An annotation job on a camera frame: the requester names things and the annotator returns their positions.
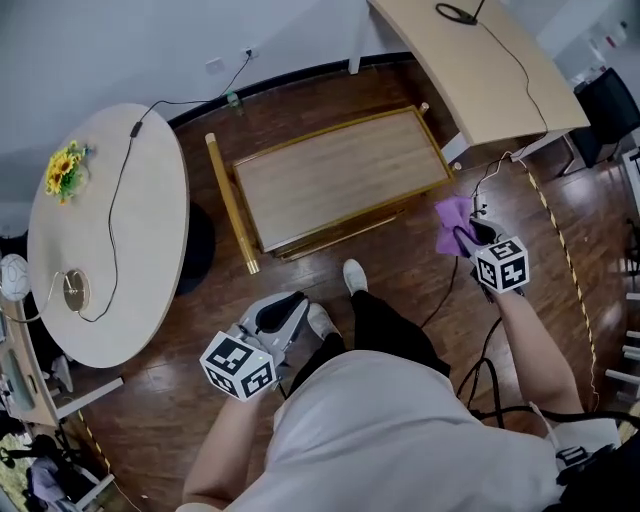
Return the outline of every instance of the human arm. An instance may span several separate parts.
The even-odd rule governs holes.
[[[184,503],[224,509],[244,491],[264,395],[258,393],[248,402],[227,398],[187,475]]]
[[[584,412],[569,363],[527,299],[513,291],[493,296],[511,347],[522,398],[551,412]]]

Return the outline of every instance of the round white table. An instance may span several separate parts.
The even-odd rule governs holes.
[[[63,145],[77,140],[94,153],[86,189],[67,204],[47,196],[44,177],[29,223],[29,278],[39,310],[56,272],[79,269],[90,296],[82,315],[94,319],[111,297],[116,273],[107,218],[133,125],[146,112],[123,104],[93,115]],[[189,187],[182,151],[159,114],[144,118],[133,140],[112,214],[118,286],[95,323],[72,312],[58,278],[42,319],[53,339],[77,361],[96,368],[123,363],[151,340],[169,309],[184,259]]]

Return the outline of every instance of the wooden floor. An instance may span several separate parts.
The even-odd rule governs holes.
[[[475,148],[461,159],[464,170],[450,186],[428,193],[397,221],[291,263],[269,256],[262,271],[248,275],[231,230],[207,154],[204,136],[215,132],[227,161],[250,155],[311,131],[427,101],[428,124],[443,145],[455,125],[433,85],[416,63],[385,65],[327,75],[272,90],[244,102],[244,115],[222,109],[177,130],[189,171],[192,200],[211,216],[217,253],[206,280],[177,298],[152,342],[122,368],[125,386],[85,408],[85,418],[113,470],[132,500],[143,510],[170,511],[179,504],[183,478],[216,417],[223,395],[213,389],[198,357],[218,330],[226,329],[259,297],[280,290],[302,290],[323,304],[347,343],[353,314],[342,282],[341,265],[356,258],[365,268],[370,291],[407,318],[420,323],[445,293],[454,259],[434,250],[438,218],[434,203],[451,194],[470,194],[484,172],[473,167],[499,157],[514,141]],[[621,170],[586,171],[553,179],[568,159],[554,143],[527,160],[553,208],[571,251],[586,295],[599,364],[614,365],[627,321],[627,280],[619,263],[627,243],[625,220],[632,215],[626,177]],[[568,358],[585,404],[591,399],[591,353],[576,292],[558,237],[519,164],[504,164],[482,184],[488,218],[517,234],[529,249],[532,269],[526,294]],[[497,318],[469,277],[462,261],[453,293],[427,326],[441,357],[452,365],[457,386],[477,359],[486,333]],[[316,341],[305,333],[296,351],[300,362]],[[520,402],[504,331],[496,332],[488,356],[496,363],[503,405]],[[251,477],[259,472],[269,443],[271,415],[281,403],[273,393],[264,404]],[[481,379],[477,404],[489,409],[489,383]],[[535,419],[510,418],[508,425],[527,431]]]

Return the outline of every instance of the power outlet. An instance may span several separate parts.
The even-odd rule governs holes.
[[[225,70],[224,61],[220,57],[217,57],[207,62],[204,65],[204,69],[206,69],[207,73],[210,75],[217,75]]]
[[[247,52],[251,50],[251,58],[249,60],[257,59],[260,56],[260,51],[257,46],[245,46],[240,50],[240,57],[242,60],[247,60]]]

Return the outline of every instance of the desk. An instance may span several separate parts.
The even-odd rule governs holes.
[[[443,148],[448,162],[467,147],[545,131],[526,93],[518,63],[480,24],[462,25],[435,10],[437,0],[369,0],[394,28],[446,103],[460,134]],[[451,0],[475,12],[479,0]],[[486,0],[478,19],[522,63],[529,92],[549,136],[526,156],[574,128],[589,126],[582,107],[555,64],[512,20],[498,0]]]
[[[9,302],[0,296],[0,306],[7,314],[14,318],[25,318],[21,302]],[[57,427],[58,422],[62,418],[122,386],[122,378],[108,372],[103,372],[100,375],[95,375],[95,378],[92,379],[94,383],[98,383],[98,386],[93,389],[83,392],[83,390],[79,388],[73,394],[65,393],[56,395],[55,397],[52,396],[44,380],[42,371],[38,366],[27,326],[12,322],[8,319],[6,319],[5,324],[7,327],[7,337],[5,341],[0,344],[0,363],[2,363],[7,352],[12,350],[20,367],[20,373],[22,373],[24,377],[27,388],[29,389],[29,394],[34,403],[33,409],[23,410],[10,398],[5,399],[4,403],[7,412],[13,418],[30,423]]]
[[[82,270],[90,298],[82,314],[105,311],[116,282],[108,214],[134,124],[147,111],[123,104],[93,115],[64,141],[95,148],[89,184],[61,206],[41,183],[29,224],[29,278],[42,311],[56,271]],[[151,340],[176,290],[189,223],[189,188],[173,130],[151,111],[134,139],[113,206],[118,285],[106,315],[83,320],[66,305],[62,282],[42,315],[60,347],[87,366],[106,368],[133,357]]]

